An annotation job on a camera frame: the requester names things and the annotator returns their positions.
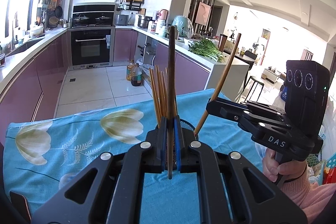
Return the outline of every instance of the kitchen sink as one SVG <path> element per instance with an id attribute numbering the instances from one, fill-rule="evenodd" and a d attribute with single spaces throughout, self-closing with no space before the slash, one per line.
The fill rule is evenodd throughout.
<path id="1" fill-rule="evenodd" d="M 11 51 L 7 56 L 11 56 L 14 54 L 18 54 L 20 52 L 24 52 L 28 50 L 31 46 L 35 45 L 37 42 L 41 41 L 42 39 L 44 39 L 44 37 L 31 39 L 27 41 L 26 43 L 22 44 L 21 46 L 17 47 L 16 49 L 14 49 L 13 51 Z"/>

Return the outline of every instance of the living room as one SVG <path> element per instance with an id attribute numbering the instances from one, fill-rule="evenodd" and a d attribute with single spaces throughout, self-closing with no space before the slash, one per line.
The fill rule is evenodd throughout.
<path id="1" fill-rule="evenodd" d="M 237 99 L 239 102 L 247 99 L 273 104 L 286 78 L 287 60 L 323 63 L 327 43 L 283 18 L 231 5 L 224 34 L 230 40 L 238 33 L 242 34 L 239 50 L 244 47 L 245 53 L 250 51 L 248 55 L 255 57 L 255 63 L 248 72 L 249 81 Z"/>

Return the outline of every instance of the white countertop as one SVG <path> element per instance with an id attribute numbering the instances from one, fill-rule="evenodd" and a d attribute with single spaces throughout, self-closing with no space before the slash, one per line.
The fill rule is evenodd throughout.
<path id="1" fill-rule="evenodd" d="M 136 30 L 138 32 L 141 32 L 159 42 L 161 42 L 162 44 L 168 45 L 169 44 L 169 39 L 165 38 L 165 37 L 160 37 L 157 34 L 153 34 L 150 32 L 147 32 L 146 29 L 141 29 L 139 27 L 135 27 L 132 25 L 127 25 L 127 26 L 116 26 L 116 29 L 132 29 L 132 30 Z M 204 65 L 205 67 L 209 68 L 210 70 L 212 70 L 212 68 L 214 67 L 214 65 L 226 65 L 227 64 L 227 60 L 229 58 L 229 54 L 224 53 L 224 58 L 222 60 L 222 62 L 216 62 L 210 58 L 204 57 L 204 56 L 200 56 L 197 54 L 194 54 L 192 52 L 189 51 L 189 46 L 187 46 L 186 44 L 184 44 L 184 42 L 179 42 L 176 41 L 175 42 L 175 50 L 177 50 L 178 52 L 188 56 L 189 58 L 197 61 L 198 63 Z M 233 65 L 246 65 L 248 66 L 247 63 L 239 60 L 238 58 L 234 58 Z"/>
<path id="2" fill-rule="evenodd" d="M 29 60 L 31 60 L 46 45 L 50 44 L 66 31 L 66 28 L 62 28 L 48 32 L 41 41 L 37 42 L 26 51 L 6 57 L 4 67 L 0 68 L 0 93 L 8 85 L 10 80 L 19 72 L 19 70 L 27 62 L 29 62 Z"/>
<path id="3" fill-rule="evenodd" d="M 156 34 L 147 32 L 146 29 L 141 29 L 139 27 L 135 26 L 116 26 L 116 29 L 132 29 L 136 30 L 138 32 L 141 32 L 159 42 L 162 44 L 168 45 L 169 40 L 164 37 L 160 37 Z M 0 93 L 4 90 L 4 88 L 8 85 L 8 83 L 11 81 L 11 79 L 19 72 L 19 70 L 27 63 L 29 60 L 31 60 L 38 52 L 40 52 L 44 47 L 46 47 L 48 44 L 50 44 L 53 40 L 55 40 L 60 35 L 64 34 L 67 31 L 68 28 L 62 28 L 57 29 L 51 32 L 48 32 L 45 37 L 37 42 L 35 45 L 30 47 L 24 52 L 14 54 L 12 56 L 6 57 L 4 67 L 0 68 Z M 175 42 L 175 49 L 184 54 L 185 56 L 188 56 L 189 58 L 195 60 L 196 62 L 202 64 L 203 66 L 209 68 L 210 70 L 213 69 L 215 65 L 226 65 L 229 55 L 224 54 L 224 58 L 221 63 L 215 62 L 207 57 L 203 57 L 200 55 L 196 55 L 192 52 L 190 52 L 189 46 L 185 45 L 184 42 Z M 247 63 L 239 60 L 238 58 L 234 58 L 233 65 L 246 65 Z"/>

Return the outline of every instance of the oven handle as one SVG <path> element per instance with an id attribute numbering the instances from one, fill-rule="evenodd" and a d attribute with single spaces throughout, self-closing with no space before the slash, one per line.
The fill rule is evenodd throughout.
<path id="1" fill-rule="evenodd" d="M 82 42 L 82 41 L 97 41 L 97 40 L 106 40 L 106 37 L 104 37 L 104 38 L 98 38 L 98 39 L 84 39 L 84 40 L 77 40 L 77 39 L 75 39 L 76 42 Z"/>

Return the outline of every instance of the plastic bottle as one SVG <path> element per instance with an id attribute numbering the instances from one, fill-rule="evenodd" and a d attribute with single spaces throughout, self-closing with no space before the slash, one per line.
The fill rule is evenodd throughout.
<path id="1" fill-rule="evenodd" d="M 132 69 L 131 84 L 133 86 L 141 85 L 141 75 L 142 75 L 142 69 L 140 69 L 139 63 L 136 63 L 135 67 Z"/>
<path id="2" fill-rule="evenodd" d="M 126 69 L 126 79 L 128 81 L 131 80 L 132 78 L 132 69 L 134 68 L 134 60 L 131 60 L 130 63 L 127 65 L 127 69 Z"/>

